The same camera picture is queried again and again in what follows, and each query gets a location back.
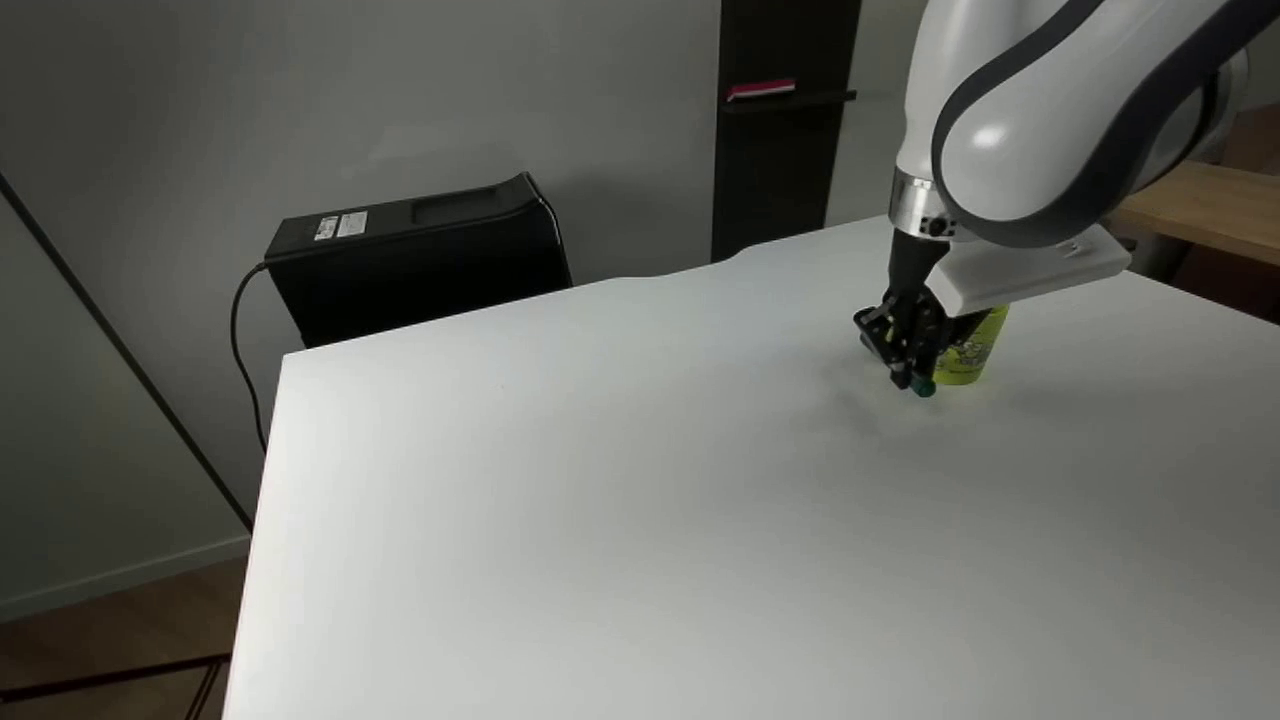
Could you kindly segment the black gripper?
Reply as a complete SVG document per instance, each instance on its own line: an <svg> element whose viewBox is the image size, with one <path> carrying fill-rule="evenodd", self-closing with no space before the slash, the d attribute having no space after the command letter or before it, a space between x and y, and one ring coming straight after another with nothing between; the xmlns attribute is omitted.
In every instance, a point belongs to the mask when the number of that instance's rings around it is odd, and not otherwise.
<svg viewBox="0 0 1280 720"><path fill-rule="evenodd" d="M861 344L885 363L887 379L925 401L935 394L935 360L951 344L951 320L927 292L927 270L938 258L944 245L894 232L885 299L852 315Z"/></svg>

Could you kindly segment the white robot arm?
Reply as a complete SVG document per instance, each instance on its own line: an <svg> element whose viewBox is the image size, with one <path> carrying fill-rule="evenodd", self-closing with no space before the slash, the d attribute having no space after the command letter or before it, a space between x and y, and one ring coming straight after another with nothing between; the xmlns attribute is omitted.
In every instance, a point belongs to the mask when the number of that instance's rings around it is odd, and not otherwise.
<svg viewBox="0 0 1280 720"><path fill-rule="evenodd" d="M887 289L856 315L935 392L1009 303L1127 262L1102 216L1230 115L1280 0L927 0L887 199Z"/></svg>

